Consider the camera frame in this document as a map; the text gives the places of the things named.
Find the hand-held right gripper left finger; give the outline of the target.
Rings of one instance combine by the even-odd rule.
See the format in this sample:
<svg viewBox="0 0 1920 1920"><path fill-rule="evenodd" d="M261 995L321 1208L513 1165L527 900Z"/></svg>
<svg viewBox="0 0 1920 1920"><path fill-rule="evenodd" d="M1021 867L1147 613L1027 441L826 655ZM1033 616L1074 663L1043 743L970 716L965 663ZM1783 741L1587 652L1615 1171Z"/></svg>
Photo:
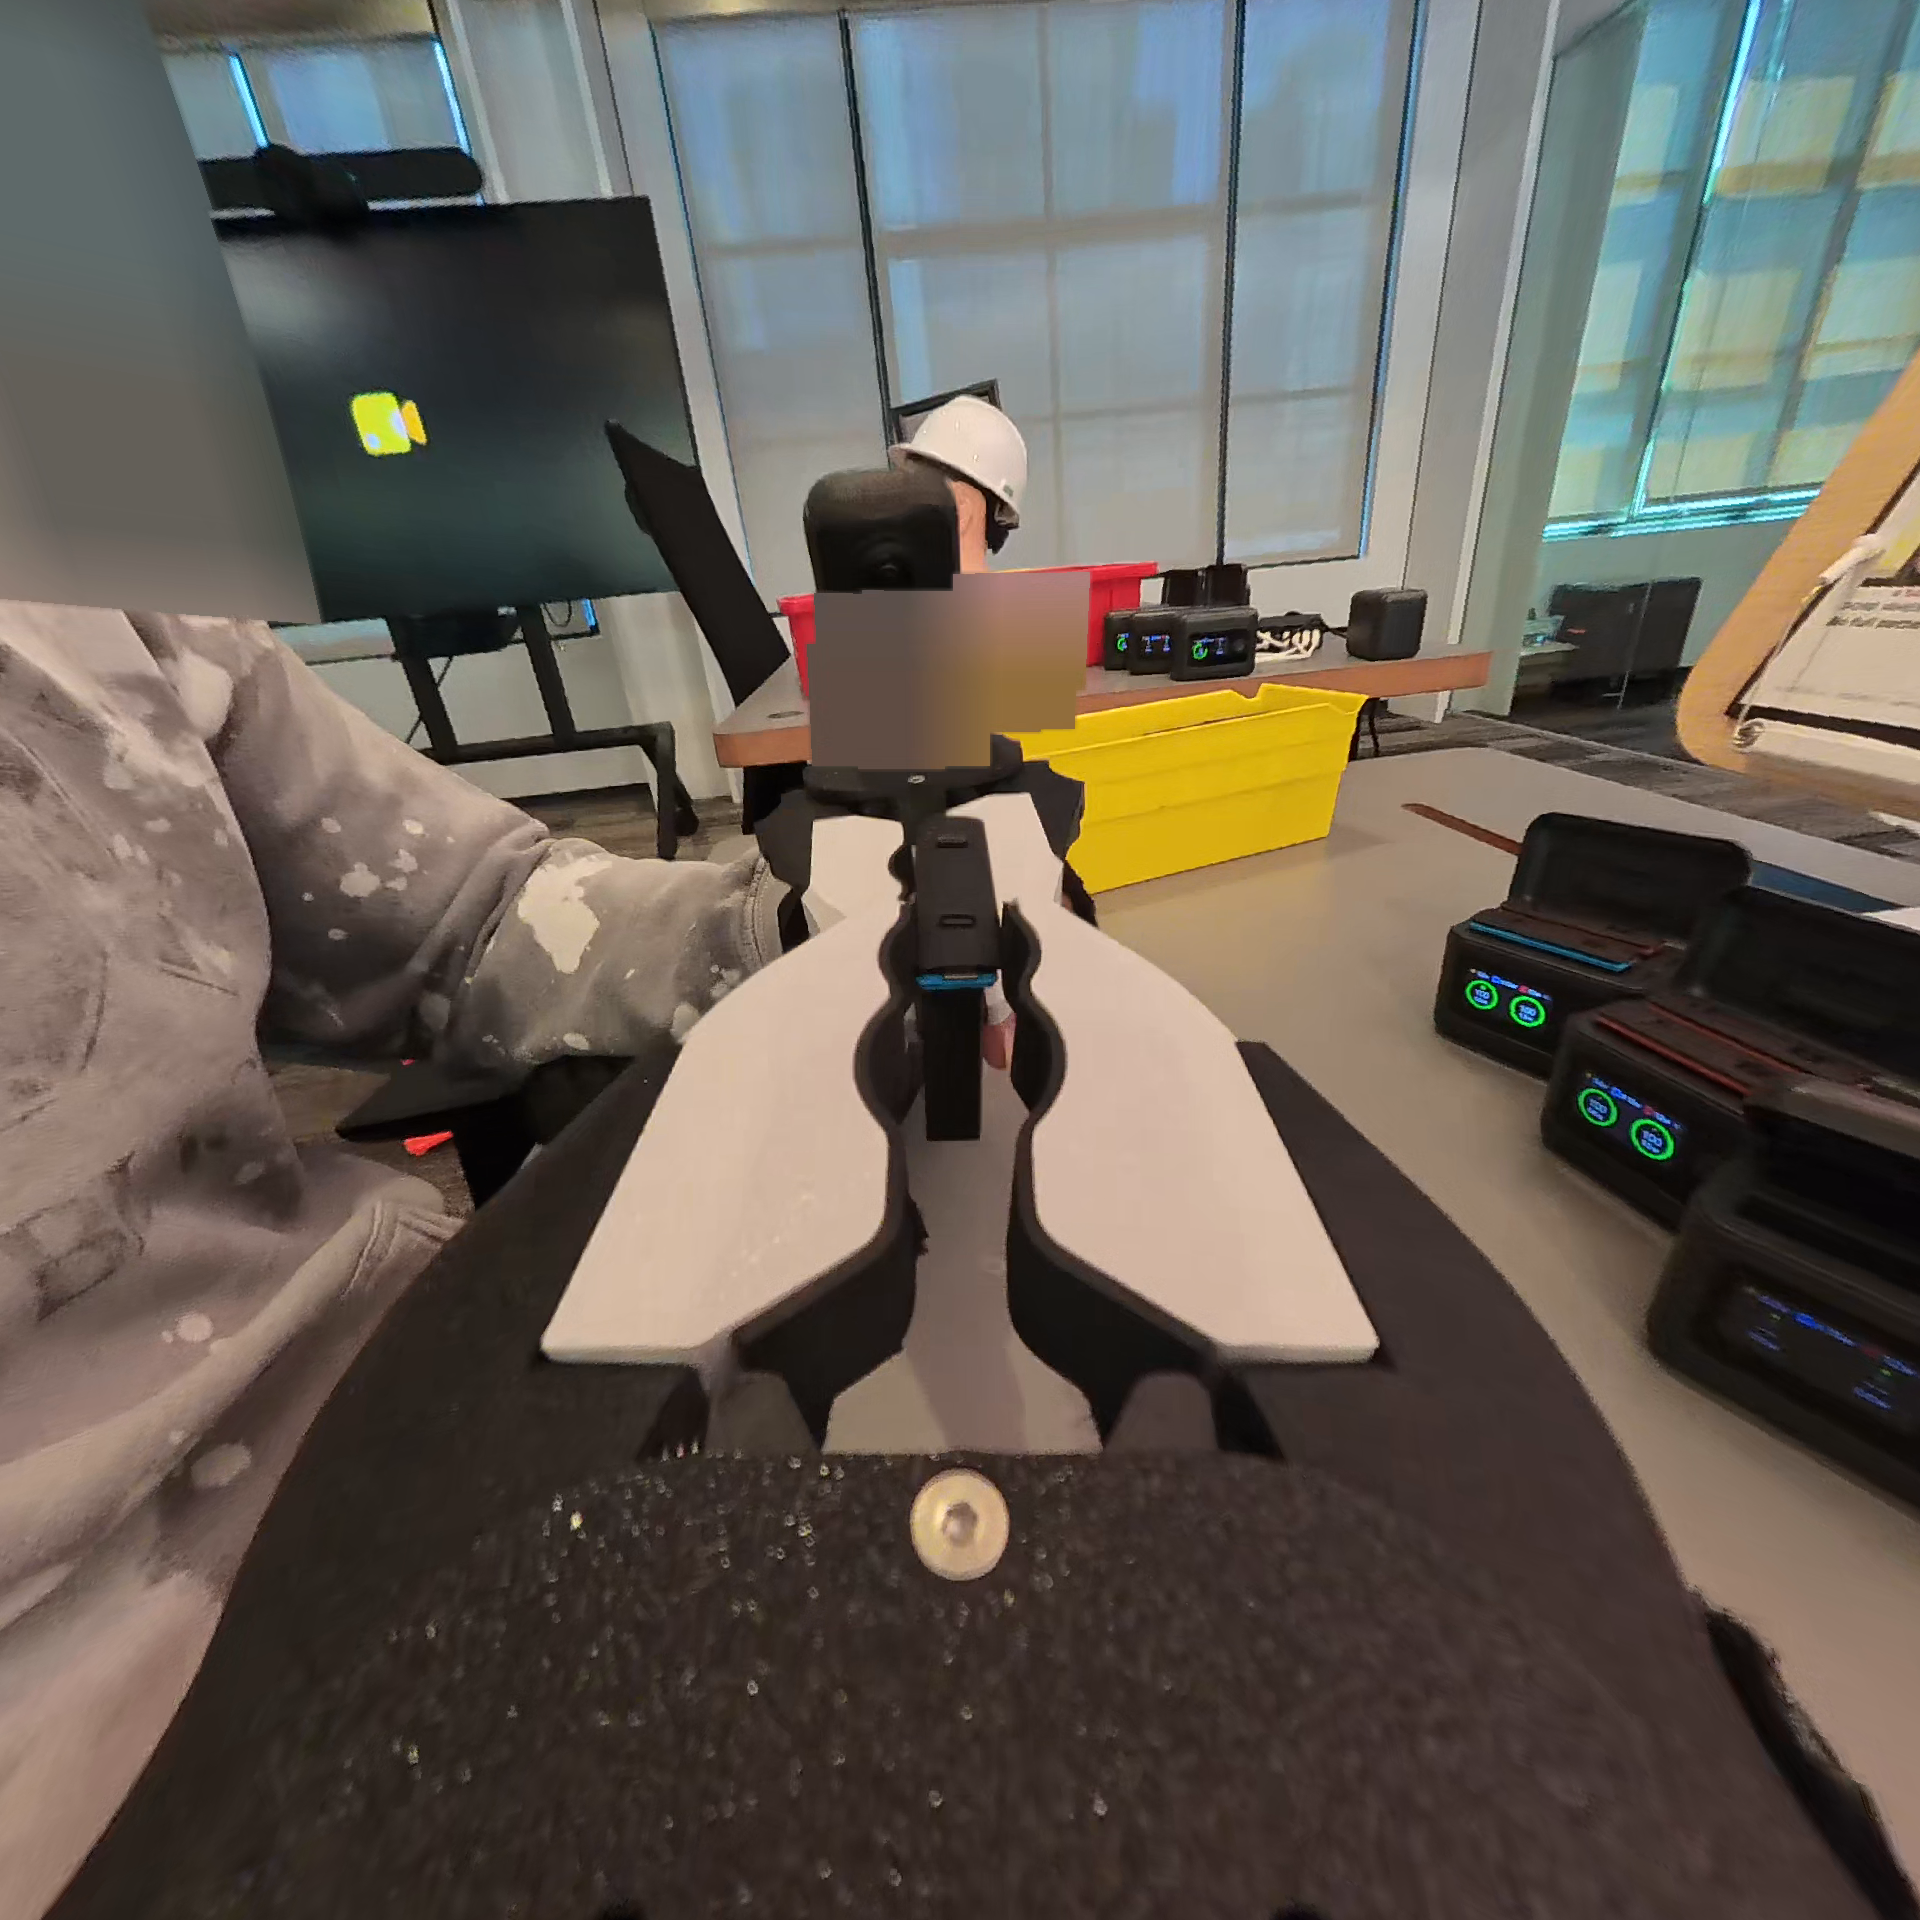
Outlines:
<svg viewBox="0 0 1920 1920"><path fill-rule="evenodd" d="M697 1021L542 1333L554 1362L718 1369L879 1235L889 1135L855 1059L898 906L814 933Z"/></svg>

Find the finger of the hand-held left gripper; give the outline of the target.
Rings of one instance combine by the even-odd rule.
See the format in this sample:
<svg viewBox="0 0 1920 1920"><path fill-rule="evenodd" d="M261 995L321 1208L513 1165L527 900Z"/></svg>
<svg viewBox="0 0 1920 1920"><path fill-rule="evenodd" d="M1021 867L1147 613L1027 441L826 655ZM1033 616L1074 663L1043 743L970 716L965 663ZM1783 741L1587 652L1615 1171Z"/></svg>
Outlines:
<svg viewBox="0 0 1920 1920"><path fill-rule="evenodd" d="M889 933L903 915L903 853L902 823L817 823L808 848L809 939L848 922Z"/></svg>
<svg viewBox="0 0 1920 1920"><path fill-rule="evenodd" d="M1050 844L1040 815L1025 791L984 799L982 825L1000 907L1067 907L1066 857Z"/></svg>

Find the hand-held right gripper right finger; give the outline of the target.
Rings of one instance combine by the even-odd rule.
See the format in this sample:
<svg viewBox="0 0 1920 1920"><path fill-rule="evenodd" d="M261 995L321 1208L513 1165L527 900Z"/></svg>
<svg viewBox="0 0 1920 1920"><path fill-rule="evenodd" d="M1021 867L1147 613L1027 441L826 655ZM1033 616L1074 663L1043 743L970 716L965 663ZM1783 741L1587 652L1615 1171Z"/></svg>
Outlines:
<svg viewBox="0 0 1920 1920"><path fill-rule="evenodd" d="M1067 907L1005 912L1007 1236L1046 1365L1365 1365L1378 1333L1232 1032Z"/></svg>

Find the blue edged black battery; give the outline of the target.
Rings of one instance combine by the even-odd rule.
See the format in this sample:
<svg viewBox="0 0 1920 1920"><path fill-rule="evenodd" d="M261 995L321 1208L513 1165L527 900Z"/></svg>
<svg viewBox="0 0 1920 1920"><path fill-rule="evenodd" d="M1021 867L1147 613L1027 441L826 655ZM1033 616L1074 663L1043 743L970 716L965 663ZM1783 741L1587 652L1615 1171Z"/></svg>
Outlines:
<svg viewBox="0 0 1920 1920"><path fill-rule="evenodd" d="M971 1144L982 1124L989 996L1002 971L1002 911L979 818L926 818L912 847L914 996L923 1122L934 1144Z"/></svg>
<svg viewBox="0 0 1920 1920"><path fill-rule="evenodd" d="M1565 963L1565 964L1571 964L1571 967L1578 967L1578 969L1587 969L1587 971L1594 971L1594 973L1610 973L1610 977L1629 973L1645 959L1648 959L1648 954L1645 949L1632 947L1632 945L1626 945L1624 952L1613 952L1613 947L1607 947L1607 945L1600 945L1600 949L1597 949L1594 945L1573 945L1573 943L1547 939L1545 936L1512 928L1512 925L1494 922L1494 920L1469 920L1469 922L1464 922L1464 928L1471 936L1481 937L1483 943L1494 943L1494 945L1503 945L1503 947L1515 947L1515 949L1525 949L1530 954L1544 954L1544 956L1550 956L1557 963Z"/></svg>

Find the person's left forearm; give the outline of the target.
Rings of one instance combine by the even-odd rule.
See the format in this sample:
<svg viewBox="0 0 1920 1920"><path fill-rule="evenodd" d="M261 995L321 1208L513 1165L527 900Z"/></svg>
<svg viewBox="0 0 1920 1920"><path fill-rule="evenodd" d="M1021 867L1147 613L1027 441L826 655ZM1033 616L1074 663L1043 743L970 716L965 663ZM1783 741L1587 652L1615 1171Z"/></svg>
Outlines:
<svg viewBox="0 0 1920 1920"><path fill-rule="evenodd" d="M758 853L613 855L423 767L249 825L272 969L263 1049L515 1072L680 1044L782 954Z"/></svg>

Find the white hard hat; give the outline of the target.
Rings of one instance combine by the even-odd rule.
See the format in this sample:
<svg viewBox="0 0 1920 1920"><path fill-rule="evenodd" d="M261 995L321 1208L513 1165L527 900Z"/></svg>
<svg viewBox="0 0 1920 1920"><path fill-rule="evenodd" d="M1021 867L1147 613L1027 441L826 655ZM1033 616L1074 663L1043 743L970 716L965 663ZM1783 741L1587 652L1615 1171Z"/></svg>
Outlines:
<svg viewBox="0 0 1920 1920"><path fill-rule="evenodd" d="M1008 536L1023 523L1030 453L1018 423L998 402L976 394L951 395L926 412L889 453L984 495L992 525Z"/></svg>

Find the yellow plastic bin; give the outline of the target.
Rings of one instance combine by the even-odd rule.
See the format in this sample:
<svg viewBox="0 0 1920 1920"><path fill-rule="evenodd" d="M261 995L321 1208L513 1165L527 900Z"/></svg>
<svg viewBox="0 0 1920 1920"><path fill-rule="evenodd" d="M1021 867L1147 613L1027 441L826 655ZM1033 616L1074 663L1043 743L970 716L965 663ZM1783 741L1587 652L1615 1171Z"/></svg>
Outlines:
<svg viewBox="0 0 1920 1920"><path fill-rule="evenodd" d="M1070 865L1093 896L1329 837L1362 697L1226 688L1085 713L1016 735L1085 787Z"/></svg>

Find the red plastic bin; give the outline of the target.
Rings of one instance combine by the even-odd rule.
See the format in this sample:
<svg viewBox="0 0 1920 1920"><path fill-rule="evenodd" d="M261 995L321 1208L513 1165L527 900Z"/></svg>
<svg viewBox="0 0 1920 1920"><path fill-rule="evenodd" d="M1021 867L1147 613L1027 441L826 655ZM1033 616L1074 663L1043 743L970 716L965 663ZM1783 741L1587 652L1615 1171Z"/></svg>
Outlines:
<svg viewBox="0 0 1920 1920"><path fill-rule="evenodd" d="M1088 666L1103 663L1105 619L1109 613L1123 613L1141 607L1141 592L1147 580L1159 576L1154 562L1103 562L1088 568L1033 568L1035 575L1070 575L1088 580ZM787 595L778 602L778 613L784 619L790 647L808 673L806 660L814 640L814 595Z"/></svg>

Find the black television screen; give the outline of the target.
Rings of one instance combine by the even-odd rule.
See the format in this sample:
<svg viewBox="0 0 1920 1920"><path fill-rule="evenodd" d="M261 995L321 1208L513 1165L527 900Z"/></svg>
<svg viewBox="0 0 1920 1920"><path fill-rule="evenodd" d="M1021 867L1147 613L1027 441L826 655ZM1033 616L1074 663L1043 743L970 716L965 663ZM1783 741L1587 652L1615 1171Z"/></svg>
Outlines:
<svg viewBox="0 0 1920 1920"><path fill-rule="evenodd" d="M671 588L607 435L694 465L648 199L221 240L325 623Z"/></svg>

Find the black television stand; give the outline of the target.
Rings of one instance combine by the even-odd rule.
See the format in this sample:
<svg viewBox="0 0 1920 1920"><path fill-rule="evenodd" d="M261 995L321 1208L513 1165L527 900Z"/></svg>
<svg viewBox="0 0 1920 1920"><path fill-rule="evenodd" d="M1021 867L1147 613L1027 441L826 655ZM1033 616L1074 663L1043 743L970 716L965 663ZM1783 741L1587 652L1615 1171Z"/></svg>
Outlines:
<svg viewBox="0 0 1920 1920"><path fill-rule="evenodd" d="M667 723L581 728L560 673L558 647L539 607L442 616L390 618L393 657L408 680L423 728L423 754L464 771L488 761L528 761L578 753L640 753L654 775L656 855L674 860L681 839L697 832L699 817L683 787L680 739ZM434 663L521 650L535 676L547 732L495 741L462 741L442 697Z"/></svg>

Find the red edged black battery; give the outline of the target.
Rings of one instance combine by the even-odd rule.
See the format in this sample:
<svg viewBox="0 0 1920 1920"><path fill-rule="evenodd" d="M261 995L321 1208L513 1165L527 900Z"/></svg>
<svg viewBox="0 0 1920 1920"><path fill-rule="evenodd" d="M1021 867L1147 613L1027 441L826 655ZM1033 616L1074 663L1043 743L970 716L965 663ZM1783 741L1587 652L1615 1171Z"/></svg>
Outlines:
<svg viewBox="0 0 1920 1920"><path fill-rule="evenodd" d="M1749 1047L1718 1040L1706 1028L1695 1028L1687 1021L1669 1019L1654 1011L1648 1011L1648 1018L1642 1018L1639 1005L1598 1011L1592 1018L1592 1028L1600 1042L1615 1049L1645 1057L1669 1072L1685 1075L1704 1087L1715 1087L1730 1097L1749 1097L1782 1069L1773 1059Z"/></svg>
<svg viewBox="0 0 1920 1920"><path fill-rule="evenodd" d="M1499 907L1494 907L1488 920L1506 924L1512 928L1539 933L1547 939L1573 943L1573 945L1600 945L1613 947L1615 954L1621 954L1626 945L1639 947L1647 954L1659 954L1666 949L1673 937L1659 933L1657 928L1639 928L1618 920L1597 920L1587 915L1561 915L1541 911L1539 904L1518 904L1506 900Z"/></svg>
<svg viewBox="0 0 1920 1920"><path fill-rule="evenodd" d="M1715 1011L1690 1012L1666 999L1632 999L1624 1005L1621 1019L1648 1044L1702 1064L1727 1057L1807 1069L1827 1059L1821 1047L1790 1032L1743 1021Z"/></svg>

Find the black low cabinet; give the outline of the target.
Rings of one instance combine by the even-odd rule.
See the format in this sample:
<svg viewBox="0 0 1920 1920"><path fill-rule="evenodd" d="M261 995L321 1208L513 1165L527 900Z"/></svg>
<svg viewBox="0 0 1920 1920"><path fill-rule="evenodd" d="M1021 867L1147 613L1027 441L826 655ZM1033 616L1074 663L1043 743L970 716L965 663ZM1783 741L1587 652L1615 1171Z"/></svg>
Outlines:
<svg viewBox="0 0 1920 1920"><path fill-rule="evenodd" d="M1654 584L1561 584L1547 600L1560 657L1555 684L1651 681L1682 669L1699 576Z"/></svg>

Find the black video bar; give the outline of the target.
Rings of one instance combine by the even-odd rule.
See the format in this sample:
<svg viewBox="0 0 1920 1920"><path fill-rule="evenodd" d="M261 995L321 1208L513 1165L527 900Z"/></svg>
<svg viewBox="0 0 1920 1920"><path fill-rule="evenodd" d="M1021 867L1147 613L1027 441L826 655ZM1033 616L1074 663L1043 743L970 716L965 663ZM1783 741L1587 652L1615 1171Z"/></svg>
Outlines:
<svg viewBox="0 0 1920 1920"><path fill-rule="evenodd" d="M375 209L475 201L488 178L461 146L302 153L280 143L249 156L200 163L221 218L275 218L301 227L361 225Z"/></svg>

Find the dark blue mat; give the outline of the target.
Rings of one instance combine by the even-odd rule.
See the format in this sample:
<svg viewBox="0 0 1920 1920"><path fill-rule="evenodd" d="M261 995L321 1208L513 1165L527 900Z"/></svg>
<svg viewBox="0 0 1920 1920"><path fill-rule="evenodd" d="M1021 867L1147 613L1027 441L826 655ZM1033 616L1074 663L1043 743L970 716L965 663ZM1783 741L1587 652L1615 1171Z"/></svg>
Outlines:
<svg viewBox="0 0 1920 1920"><path fill-rule="evenodd" d="M1754 863L1751 882L1762 891L1789 896L1794 900L1827 906L1847 915L1859 915L1877 922L1893 922L1899 925L1918 925L1917 904L1893 904L1881 896L1866 893L1856 888L1824 881L1803 872L1792 872L1769 863Z"/></svg>

